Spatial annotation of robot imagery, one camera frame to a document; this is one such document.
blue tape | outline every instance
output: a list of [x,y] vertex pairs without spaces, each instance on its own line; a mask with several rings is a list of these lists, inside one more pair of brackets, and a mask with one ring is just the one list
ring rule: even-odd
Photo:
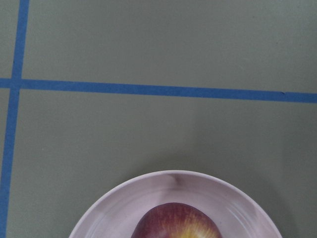
[[0,84],[2,86],[10,85],[0,181],[0,238],[5,238],[6,236],[15,131],[19,105],[19,92],[22,77],[28,12],[29,0],[20,0],[13,57],[12,78],[8,80],[0,80]]
[[317,93],[23,79],[23,89],[317,103]]

bowl rim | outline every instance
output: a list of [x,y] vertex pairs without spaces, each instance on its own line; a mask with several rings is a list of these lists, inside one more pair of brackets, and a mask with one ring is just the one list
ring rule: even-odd
[[208,174],[204,174],[201,172],[196,172],[196,171],[189,171],[189,170],[163,170],[163,171],[155,171],[155,172],[149,172],[146,174],[142,174],[136,177],[133,177],[131,179],[126,180],[125,182],[115,186],[114,188],[112,188],[111,190],[109,190],[108,192],[106,192],[103,196],[101,196],[96,202],[94,202],[89,209],[82,215],[82,217],[78,220],[78,222],[76,223],[75,227],[73,228],[71,234],[69,235],[69,238],[75,238],[75,234],[78,231],[78,229],[80,228],[80,226],[82,225],[82,223],[85,221],[85,219],[87,218],[87,216],[103,201],[105,200],[108,196],[111,196],[113,193],[115,193],[116,191],[120,190],[121,188],[132,184],[134,182],[137,182],[139,180],[142,179],[147,179],[150,177],[154,177],[154,176],[159,176],[159,175],[167,175],[167,174],[179,174],[179,175],[192,175],[192,176],[197,176],[197,177],[202,177],[205,179],[209,179],[209,180],[213,180],[216,181],[226,187],[228,187],[229,189],[237,192],[238,194],[242,195],[245,199],[247,199],[250,203],[252,203],[252,205],[254,205],[257,210],[265,217],[265,219],[268,221],[268,223],[271,225],[271,227],[273,228],[274,232],[277,234],[277,236],[279,238],[283,238],[281,233],[279,232],[277,226],[275,225],[275,223],[272,221],[272,219],[269,217],[269,215],[266,213],[266,211],[257,203],[255,202],[250,196],[248,196],[245,192],[243,192],[242,190],[238,189],[237,187],[233,186],[232,184],[223,181],[217,177],[208,175]]

apple skin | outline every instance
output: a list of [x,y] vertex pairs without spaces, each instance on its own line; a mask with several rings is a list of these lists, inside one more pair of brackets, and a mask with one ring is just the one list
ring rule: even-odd
[[222,238],[203,212],[183,203],[152,208],[139,221],[131,238]]

gray surface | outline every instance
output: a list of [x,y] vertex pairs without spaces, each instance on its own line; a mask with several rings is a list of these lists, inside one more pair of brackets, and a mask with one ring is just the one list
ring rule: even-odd
[[0,88],[0,180],[2,169],[2,154],[4,146],[6,114],[8,108],[9,90]]
[[24,78],[317,92],[317,1],[32,0]]
[[100,196],[158,170],[242,189],[285,238],[312,238],[317,106],[26,91],[20,94],[7,238],[67,237]]
[[0,0],[0,78],[11,78],[18,0]]

dish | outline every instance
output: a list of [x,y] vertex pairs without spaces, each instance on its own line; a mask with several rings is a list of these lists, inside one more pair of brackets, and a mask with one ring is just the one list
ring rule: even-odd
[[244,192],[193,171],[159,171],[130,179],[95,202],[69,238],[130,238],[151,208],[180,202],[209,216],[224,238],[282,238],[265,211]]

